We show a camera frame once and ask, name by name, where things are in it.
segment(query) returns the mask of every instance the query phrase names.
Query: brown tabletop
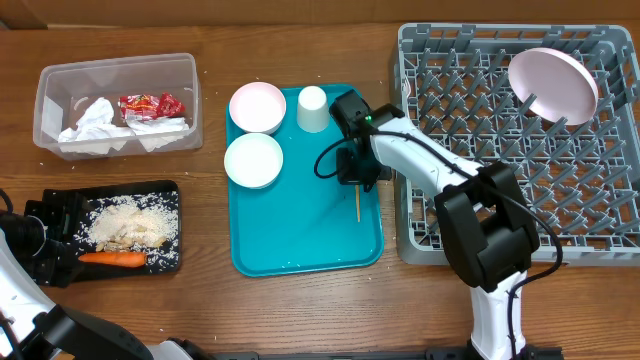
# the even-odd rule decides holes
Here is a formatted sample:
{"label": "brown tabletop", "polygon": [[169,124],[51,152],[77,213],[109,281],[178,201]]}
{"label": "brown tabletop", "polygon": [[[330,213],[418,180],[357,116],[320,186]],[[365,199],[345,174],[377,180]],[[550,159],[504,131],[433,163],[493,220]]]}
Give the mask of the brown tabletop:
{"label": "brown tabletop", "polygon": [[[620,24],[640,38],[640,21]],[[17,211],[40,199],[44,188],[171,179],[183,195],[184,257],[177,274],[45,292],[124,326],[146,344],[173,336],[211,352],[260,353],[465,344],[472,328],[469,289],[448,267],[410,266],[398,258],[391,184],[379,187],[386,244],[370,267],[251,279],[231,263],[222,158],[233,92],[257,78],[280,87],[350,83],[372,107],[380,106],[388,101],[387,66],[398,27],[0,32],[0,186]],[[71,163],[33,144],[33,105],[45,66],[174,52],[196,59],[204,101],[201,149]],[[564,268],[525,288],[523,331],[528,343],[562,346],[568,359],[640,357],[639,295],[637,268]]]}

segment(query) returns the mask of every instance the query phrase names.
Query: blue tray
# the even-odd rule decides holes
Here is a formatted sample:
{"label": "blue tray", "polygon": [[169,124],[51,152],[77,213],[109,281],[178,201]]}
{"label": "blue tray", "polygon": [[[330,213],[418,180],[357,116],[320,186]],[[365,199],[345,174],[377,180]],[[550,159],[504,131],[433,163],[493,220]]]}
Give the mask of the blue tray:
{"label": "blue tray", "polygon": [[[332,104],[353,89],[325,85]],[[296,121],[302,88],[282,89],[287,113],[273,135],[282,147],[284,165],[276,181],[265,189],[245,189],[229,180],[231,258],[241,273],[251,276],[283,275],[345,269],[375,263],[384,250],[378,189],[368,194],[360,187],[361,220],[356,217],[355,187],[334,177],[322,180],[313,173],[320,152],[342,138],[332,120],[329,127],[309,134]],[[229,115],[227,146],[244,132]],[[335,152],[320,166],[335,170]]]}

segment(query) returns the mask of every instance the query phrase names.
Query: transparent container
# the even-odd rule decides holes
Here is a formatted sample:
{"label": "transparent container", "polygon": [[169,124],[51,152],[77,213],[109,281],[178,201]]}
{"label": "transparent container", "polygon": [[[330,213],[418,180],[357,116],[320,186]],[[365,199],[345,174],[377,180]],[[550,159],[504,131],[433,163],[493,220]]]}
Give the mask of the transparent container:
{"label": "transparent container", "polygon": [[[114,109],[112,124],[126,126],[120,96],[168,92],[185,105],[189,129],[99,140],[58,142],[95,100]],[[65,160],[141,155],[202,146],[202,101],[190,54],[166,54],[53,65],[42,70],[33,116],[33,142]]]}

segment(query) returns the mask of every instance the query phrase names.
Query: dish rack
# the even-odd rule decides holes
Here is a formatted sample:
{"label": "dish rack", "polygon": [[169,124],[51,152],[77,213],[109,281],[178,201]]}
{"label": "dish rack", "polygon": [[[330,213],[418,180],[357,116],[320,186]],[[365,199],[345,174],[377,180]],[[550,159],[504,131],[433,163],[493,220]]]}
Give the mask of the dish rack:
{"label": "dish rack", "polygon": [[[482,164],[509,164],[528,205],[558,233],[567,263],[640,265],[640,140],[632,108],[639,71],[626,29],[411,23],[398,31],[396,46],[393,103],[448,150]],[[529,111],[535,98],[515,96],[509,62],[535,47],[571,55],[594,77],[599,99],[588,122],[546,122]],[[397,174],[395,203],[400,257],[447,264],[433,200]],[[533,259],[553,261],[555,248],[539,233]]]}

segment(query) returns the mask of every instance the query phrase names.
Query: red snack bag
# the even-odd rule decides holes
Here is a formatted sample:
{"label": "red snack bag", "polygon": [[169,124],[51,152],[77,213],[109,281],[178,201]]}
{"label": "red snack bag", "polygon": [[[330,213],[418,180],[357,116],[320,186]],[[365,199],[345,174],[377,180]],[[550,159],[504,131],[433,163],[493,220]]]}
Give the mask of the red snack bag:
{"label": "red snack bag", "polygon": [[178,99],[174,98],[169,93],[163,93],[160,97],[157,115],[158,117],[171,117],[183,112],[184,110],[184,105],[178,101]]}
{"label": "red snack bag", "polygon": [[159,104],[160,99],[151,95],[120,97],[120,111],[125,120],[154,120],[158,117]]}

